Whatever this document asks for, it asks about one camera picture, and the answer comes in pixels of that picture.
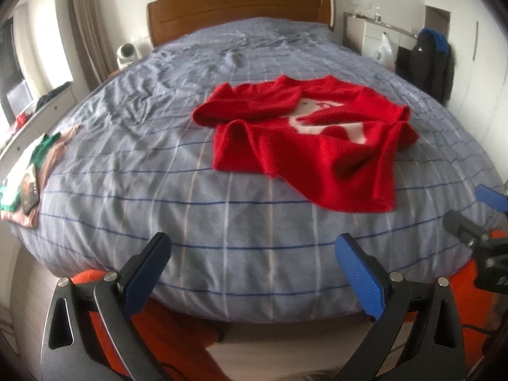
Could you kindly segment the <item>orange trousers of operator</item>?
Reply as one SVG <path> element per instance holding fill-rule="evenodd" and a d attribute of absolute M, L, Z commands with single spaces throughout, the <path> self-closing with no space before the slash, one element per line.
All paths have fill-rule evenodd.
<path fill-rule="evenodd" d="M 494 230 L 491 237 L 507 237 Z M 496 292 L 484 291 L 474 285 L 474 260 L 451 279 L 451 290 L 456 300 L 459 317 L 465 328 L 475 330 L 467 335 L 465 358 L 468 365 L 492 350 L 497 331 L 483 330 L 487 321 L 487 301 Z M 226 375 L 208 353 L 208 347 L 219 341 L 219 330 L 212 324 L 168 310 L 151 300 L 142 312 L 133 318 L 133 326 L 167 373 L 175 380 L 224 380 Z"/>

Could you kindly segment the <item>green and pink folded clothes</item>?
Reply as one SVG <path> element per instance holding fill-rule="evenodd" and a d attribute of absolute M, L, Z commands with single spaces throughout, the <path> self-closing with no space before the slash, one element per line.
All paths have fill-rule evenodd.
<path fill-rule="evenodd" d="M 54 135 L 44 134 L 25 149 L 15 163 L 11 172 L 1 183 L 1 220 L 34 229 L 38 223 L 42 194 L 52 170 L 63 159 L 68 143 L 76 136 L 79 125 L 69 127 L 65 132 Z M 30 174 L 31 180 L 37 185 L 37 200 L 23 208 L 22 179 Z"/>

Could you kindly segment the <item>white round bedside device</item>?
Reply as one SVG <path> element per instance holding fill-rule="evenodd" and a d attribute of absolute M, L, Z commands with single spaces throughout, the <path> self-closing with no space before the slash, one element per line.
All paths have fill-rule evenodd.
<path fill-rule="evenodd" d="M 118 47 L 116 60 L 120 70 L 128 67 L 139 59 L 136 47 L 132 43 L 125 43 Z"/>

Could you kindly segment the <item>white nightstand cabinet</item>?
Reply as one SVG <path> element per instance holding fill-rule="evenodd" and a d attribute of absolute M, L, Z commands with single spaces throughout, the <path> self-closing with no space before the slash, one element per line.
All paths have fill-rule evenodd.
<path fill-rule="evenodd" d="M 393 49 L 396 60 L 399 51 L 411 52 L 417 42 L 417 35 L 387 23 L 376 23 L 370 18 L 363 18 L 351 13 L 344 14 L 343 45 L 365 58 L 375 60 L 375 52 L 381 44 L 381 35 L 385 32 Z"/>

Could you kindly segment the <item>grey plaid bed cover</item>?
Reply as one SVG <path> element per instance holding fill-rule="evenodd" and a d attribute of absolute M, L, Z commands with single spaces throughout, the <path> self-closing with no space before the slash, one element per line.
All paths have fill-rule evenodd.
<path fill-rule="evenodd" d="M 213 132 L 191 120 L 222 83 L 334 76 L 411 108 L 418 141 L 394 163 L 396 206 L 329 211 L 280 179 L 216 171 Z M 250 19 L 168 43 L 95 90 L 61 121 L 78 126 L 41 194 L 37 225 L 11 232 L 58 276 L 122 267 L 153 235 L 172 256 L 154 291 L 218 321 L 291 323 L 356 312 L 334 256 L 348 232 L 387 270 L 432 281 L 469 250 L 447 233 L 455 209 L 490 229 L 505 216 L 474 197 L 503 182 L 479 143 L 438 102 L 315 23 Z"/>

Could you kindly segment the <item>white window sill shelf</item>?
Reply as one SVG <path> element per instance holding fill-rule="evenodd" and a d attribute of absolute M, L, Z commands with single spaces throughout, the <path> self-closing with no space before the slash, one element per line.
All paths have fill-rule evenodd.
<path fill-rule="evenodd" d="M 24 150 L 44 133 L 49 133 L 77 104 L 69 84 L 61 93 L 46 102 L 28 122 L 11 138 L 1 153 L 1 178 L 15 165 Z"/>

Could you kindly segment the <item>black and blue backpack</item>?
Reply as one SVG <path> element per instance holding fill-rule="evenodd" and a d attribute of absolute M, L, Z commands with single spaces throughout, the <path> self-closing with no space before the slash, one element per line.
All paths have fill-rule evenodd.
<path fill-rule="evenodd" d="M 411 51 L 398 49 L 395 73 L 444 105 L 450 99 L 454 78 L 454 54 L 447 38 L 422 29 Z"/>

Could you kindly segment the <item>white plastic bag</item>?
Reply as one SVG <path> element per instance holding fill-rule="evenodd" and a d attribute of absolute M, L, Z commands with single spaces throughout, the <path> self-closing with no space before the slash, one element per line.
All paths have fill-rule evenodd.
<path fill-rule="evenodd" d="M 382 33 L 381 44 L 375 52 L 375 61 L 388 70 L 395 70 L 393 49 L 385 32 Z"/>

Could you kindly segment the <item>dark printed card package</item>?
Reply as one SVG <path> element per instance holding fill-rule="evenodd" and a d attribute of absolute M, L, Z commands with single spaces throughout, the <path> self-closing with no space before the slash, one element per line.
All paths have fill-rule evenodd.
<path fill-rule="evenodd" d="M 20 197 L 23 213 L 28 216 L 40 201 L 37 172 L 34 164 L 30 164 L 23 175 L 20 184 Z"/>

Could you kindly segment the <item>brown wooden headboard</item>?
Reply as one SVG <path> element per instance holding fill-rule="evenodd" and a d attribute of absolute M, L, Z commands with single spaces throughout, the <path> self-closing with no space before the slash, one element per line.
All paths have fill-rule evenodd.
<path fill-rule="evenodd" d="M 335 0 L 156 0 L 147 5 L 155 47 L 197 30 L 256 17 L 321 23 L 335 29 Z"/>

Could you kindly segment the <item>red knit sweater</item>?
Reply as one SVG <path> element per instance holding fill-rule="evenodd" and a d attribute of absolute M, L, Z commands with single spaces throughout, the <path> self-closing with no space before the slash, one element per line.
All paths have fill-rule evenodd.
<path fill-rule="evenodd" d="M 215 170 L 280 178 L 345 212 L 395 207 L 394 162 L 418 140 L 411 109 L 333 76 L 221 84 L 192 114 L 214 129 Z"/>

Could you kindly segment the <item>small bottle on nightstand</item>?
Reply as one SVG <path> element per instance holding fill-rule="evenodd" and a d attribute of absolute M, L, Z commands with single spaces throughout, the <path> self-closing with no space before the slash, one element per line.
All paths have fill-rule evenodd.
<path fill-rule="evenodd" d="M 381 23 L 381 11 L 379 6 L 375 8 L 375 22 Z"/>

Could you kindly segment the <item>beige window curtain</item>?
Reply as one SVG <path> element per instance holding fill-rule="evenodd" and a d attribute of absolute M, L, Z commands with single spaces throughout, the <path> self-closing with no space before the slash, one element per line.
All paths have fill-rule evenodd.
<path fill-rule="evenodd" d="M 70 23 L 77 54 L 94 90 L 117 70 L 99 0 L 70 0 Z"/>

